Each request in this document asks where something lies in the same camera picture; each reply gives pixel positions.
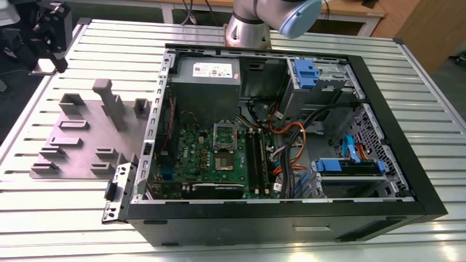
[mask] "black cable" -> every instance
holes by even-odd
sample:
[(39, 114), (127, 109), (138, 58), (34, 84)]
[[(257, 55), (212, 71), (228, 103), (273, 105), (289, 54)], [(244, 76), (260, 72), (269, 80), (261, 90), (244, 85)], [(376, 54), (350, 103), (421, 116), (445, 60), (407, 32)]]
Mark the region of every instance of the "black cable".
[(181, 25), (184, 25), (184, 26), (185, 26), (185, 24), (189, 22), (190, 17), (192, 17), (192, 13), (193, 13), (193, 1), (194, 1), (194, 0), (192, 0), (192, 3), (190, 3), (190, 9), (189, 9), (188, 18), (185, 18), (184, 22), (181, 23)]
[(212, 4), (209, 2), (209, 0), (206, 0), (206, 4), (210, 8), (210, 11), (212, 11), (212, 16), (213, 16), (213, 19), (214, 19), (214, 22), (216, 22), (216, 26), (220, 26), (220, 23), (218, 23), (218, 20), (216, 19), (216, 15), (214, 15), (214, 10), (213, 10), (213, 7), (212, 7)]
[(328, 11), (326, 11), (326, 19), (325, 20), (330, 20), (330, 6), (329, 6), (329, 2), (328, 0), (324, 0), (326, 2), (328, 5)]

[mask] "blue latch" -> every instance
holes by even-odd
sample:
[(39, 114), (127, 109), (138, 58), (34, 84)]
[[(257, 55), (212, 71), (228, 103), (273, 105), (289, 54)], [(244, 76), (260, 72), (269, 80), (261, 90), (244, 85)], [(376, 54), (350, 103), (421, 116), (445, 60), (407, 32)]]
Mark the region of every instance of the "blue latch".
[(320, 81), (320, 69), (312, 60), (296, 59), (294, 68), (300, 80), (300, 87), (313, 89)]
[(321, 159), (316, 161), (318, 172), (341, 172), (342, 165), (338, 159)]
[(176, 168), (173, 166), (161, 166), (161, 175), (165, 181), (176, 180)]
[(352, 135), (346, 135), (345, 138), (344, 138), (344, 145), (342, 145), (344, 157), (348, 157), (348, 152), (349, 151), (350, 151), (350, 158), (353, 158), (357, 163), (361, 163), (361, 159), (360, 159), (360, 157), (357, 155), (356, 141), (354, 141)]
[(385, 162), (380, 160), (380, 161), (377, 161), (377, 165), (380, 167), (381, 175), (384, 175), (385, 172), (388, 172), (385, 169)]

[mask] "wire bundle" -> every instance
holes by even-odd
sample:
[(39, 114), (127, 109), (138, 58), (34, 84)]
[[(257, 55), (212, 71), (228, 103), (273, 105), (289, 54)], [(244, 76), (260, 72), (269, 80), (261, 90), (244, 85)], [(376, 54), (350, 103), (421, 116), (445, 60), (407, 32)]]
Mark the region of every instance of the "wire bundle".
[(300, 136), (301, 130), (305, 130), (305, 128), (322, 116), (325, 115), (330, 110), (334, 108), (356, 108), (361, 106), (360, 102), (353, 103), (338, 103), (332, 104), (329, 106), (325, 106), (324, 108), (318, 109), (313, 112), (313, 114), (306, 118), (302, 128), (296, 130), (289, 142), (286, 143), (286, 148), (282, 151), (281, 154), (281, 168), (284, 172), (284, 185), (282, 185), (282, 191), (281, 191), (281, 198), (293, 198), (293, 192), (294, 192), (294, 174), (293, 174), (293, 162), (290, 161), (290, 154), (292, 154), (292, 147), (294, 142), (297, 141), (297, 138)]

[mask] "metal block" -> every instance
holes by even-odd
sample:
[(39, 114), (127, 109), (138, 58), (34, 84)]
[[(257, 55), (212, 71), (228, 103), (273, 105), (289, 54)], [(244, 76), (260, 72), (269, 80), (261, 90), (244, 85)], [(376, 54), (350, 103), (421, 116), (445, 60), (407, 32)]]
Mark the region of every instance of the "metal block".
[(66, 152), (59, 146), (46, 146), (43, 149), (39, 151), (39, 154), (45, 158), (63, 158), (66, 157)]
[(115, 168), (109, 162), (91, 164), (91, 171), (95, 175), (111, 175), (115, 173)]
[(148, 99), (137, 99), (134, 101), (134, 113), (138, 118), (148, 118), (152, 110), (152, 106)]
[(111, 93), (111, 80), (110, 79), (97, 79), (93, 91), (99, 94), (103, 105), (106, 107), (106, 112), (110, 115), (111, 121), (114, 122), (118, 131), (127, 128), (123, 119), (125, 116), (125, 106), (119, 97), (114, 97)]
[(98, 148), (95, 150), (95, 154), (98, 155), (99, 158), (115, 158), (118, 156), (118, 152), (115, 148)]
[(61, 168), (53, 162), (35, 163), (31, 170), (38, 174), (58, 174)]
[(86, 120), (66, 120), (59, 124), (62, 129), (89, 129), (90, 123)]
[(79, 94), (65, 94), (59, 106), (62, 107), (66, 115), (81, 115), (78, 106), (86, 105)]
[(83, 140), (81, 138), (53, 138), (50, 144), (53, 146), (82, 146)]

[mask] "aluminum table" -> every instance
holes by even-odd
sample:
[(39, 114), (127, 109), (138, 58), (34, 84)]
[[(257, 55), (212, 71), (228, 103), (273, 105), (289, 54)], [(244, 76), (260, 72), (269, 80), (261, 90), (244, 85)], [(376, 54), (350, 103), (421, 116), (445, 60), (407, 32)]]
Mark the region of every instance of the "aluminum table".
[(109, 261), (137, 255), (158, 261), (393, 262), (466, 257), (466, 125), (405, 45), (381, 38), (306, 34), (289, 40), (272, 34), (274, 49), (364, 57), (449, 215), (368, 242), (164, 248), (146, 243), (131, 225), (101, 224), (106, 181), (34, 181), (30, 167), (65, 93), (99, 100), (94, 79), (109, 78), (123, 100), (156, 99), (165, 44), (224, 45), (224, 28), (93, 20), (74, 34), (70, 68), (45, 77), (0, 147), (0, 260)]

